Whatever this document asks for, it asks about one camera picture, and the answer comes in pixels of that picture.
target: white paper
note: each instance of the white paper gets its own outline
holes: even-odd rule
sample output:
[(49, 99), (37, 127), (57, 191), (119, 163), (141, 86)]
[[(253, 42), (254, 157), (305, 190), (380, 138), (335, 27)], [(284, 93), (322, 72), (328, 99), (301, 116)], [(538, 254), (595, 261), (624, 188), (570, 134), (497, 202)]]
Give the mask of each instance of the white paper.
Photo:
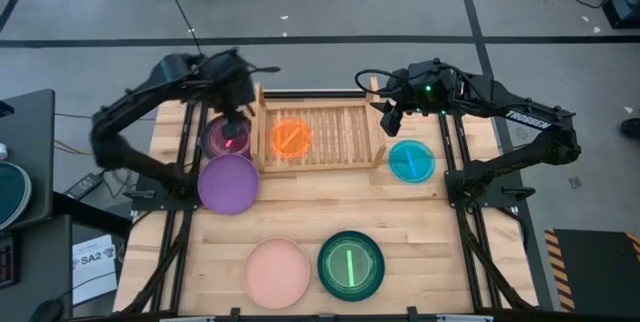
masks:
[(73, 245), (73, 286), (79, 286), (92, 278), (97, 278), (73, 291), (73, 304), (101, 296), (118, 288), (116, 282), (115, 246), (111, 236), (104, 235)]

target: pink plate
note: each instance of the pink plate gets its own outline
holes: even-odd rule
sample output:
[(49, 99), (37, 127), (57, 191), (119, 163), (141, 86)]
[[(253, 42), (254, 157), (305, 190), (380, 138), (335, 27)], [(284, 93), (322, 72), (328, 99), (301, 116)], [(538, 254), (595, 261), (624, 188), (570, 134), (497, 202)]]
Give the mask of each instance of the pink plate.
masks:
[(264, 308), (279, 309), (296, 303), (310, 278), (307, 254), (284, 237), (258, 243), (244, 264), (244, 288), (249, 298)]

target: black and yellow striped tape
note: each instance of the black and yellow striped tape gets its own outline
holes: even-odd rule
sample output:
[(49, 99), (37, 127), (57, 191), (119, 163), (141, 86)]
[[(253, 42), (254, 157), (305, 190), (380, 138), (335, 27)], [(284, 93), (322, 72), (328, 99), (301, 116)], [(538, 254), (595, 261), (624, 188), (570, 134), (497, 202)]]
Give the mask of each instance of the black and yellow striped tape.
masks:
[(633, 244), (633, 249), (636, 250), (636, 254), (638, 255), (638, 262), (640, 262), (640, 238), (636, 237), (633, 233), (627, 232), (627, 237), (631, 240), (631, 244)]
[(556, 280), (556, 288), (558, 289), (558, 296), (560, 297), (560, 307), (564, 312), (571, 312), (575, 309), (575, 304), (571, 297), (569, 277), (567, 276), (564, 261), (562, 260), (560, 241), (558, 241), (558, 237), (552, 229), (544, 231), (544, 239), (545, 242), (547, 242), (553, 277)]

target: blue petri dish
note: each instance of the blue petri dish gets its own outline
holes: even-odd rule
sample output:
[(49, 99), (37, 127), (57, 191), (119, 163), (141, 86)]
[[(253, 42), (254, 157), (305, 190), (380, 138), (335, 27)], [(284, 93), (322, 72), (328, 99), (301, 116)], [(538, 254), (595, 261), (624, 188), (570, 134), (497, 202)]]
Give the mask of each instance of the blue petri dish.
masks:
[(418, 141), (397, 143), (389, 153), (389, 167), (396, 177), (409, 183), (424, 182), (436, 169), (436, 161), (429, 147)]

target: orange petri dish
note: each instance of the orange petri dish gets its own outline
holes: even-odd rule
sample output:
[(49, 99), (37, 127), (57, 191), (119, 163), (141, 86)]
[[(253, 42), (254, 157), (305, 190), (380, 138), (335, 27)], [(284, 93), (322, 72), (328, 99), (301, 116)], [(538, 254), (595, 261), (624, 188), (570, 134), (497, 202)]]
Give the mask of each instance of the orange petri dish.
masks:
[(300, 118), (278, 122), (270, 133), (271, 149), (283, 158), (298, 158), (311, 147), (311, 127)]

